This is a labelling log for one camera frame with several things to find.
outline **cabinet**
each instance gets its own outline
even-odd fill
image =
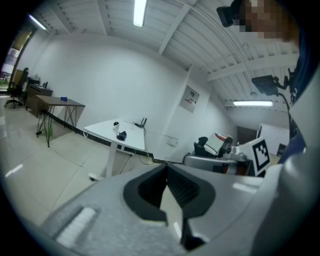
[[[31,109],[36,114],[38,118],[38,114],[41,110],[48,110],[48,106],[45,105],[42,101],[39,100],[36,95],[43,96],[51,96],[52,90],[42,88],[40,86],[29,84],[27,93],[26,93],[26,101],[25,101],[25,110]]]

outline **black office chair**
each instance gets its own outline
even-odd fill
[[[14,82],[9,83],[9,88],[7,89],[7,92],[12,96],[12,99],[7,100],[4,107],[6,107],[9,103],[13,103],[14,109],[16,108],[16,104],[18,104],[19,106],[23,105],[20,101],[16,100],[15,97],[19,98],[23,94],[23,86],[28,79],[28,74],[29,74],[29,68],[26,67],[23,70],[22,76],[18,83],[14,83]]]

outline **white table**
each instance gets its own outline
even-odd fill
[[[121,133],[123,131],[126,132],[126,138],[124,141],[117,139],[117,133],[113,131],[114,122],[119,123],[118,133]],[[129,121],[126,121],[121,118],[99,122],[99,123],[84,127],[84,132],[87,133],[87,135],[83,133],[85,137],[87,137],[88,134],[91,134],[98,138],[111,142],[110,152],[109,152],[109,157],[107,160],[106,167],[104,168],[104,171],[102,174],[89,173],[89,177],[92,180],[100,181],[104,178],[112,177],[118,145],[121,145],[123,149],[125,147],[128,147],[134,150],[141,150],[141,151],[145,150],[144,129],[137,127],[134,124],[130,123]]]

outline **tiled floor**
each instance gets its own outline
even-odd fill
[[[89,172],[101,172],[109,147],[75,134],[52,121],[50,148],[45,135],[35,133],[38,119],[23,107],[13,109],[0,96],[0,168],[11,202],[18,214],[40,225],[56,208],[94,184]],[[115,174],[128,154],[117,152]],[[152,163],[140,156],[144,163]],[[122,173],[144,166],[138,155],[129,159]]]

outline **ceiling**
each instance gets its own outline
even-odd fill
[[[283,83],[294,70],[298,51],[289,43],[252,42],[233,26],[221,26],[217,7],[232,0],[149,0],[143,27],[133,25],[134,0],[49,0],[33,15],[50,32],[118,37],[143,45],[187,70],[196,65],[226,108],[233,100],[273,100],[286,112],[282,98],[260,94],[251,78],[273,75]],[[289,89],[279,89],[290,101]]]

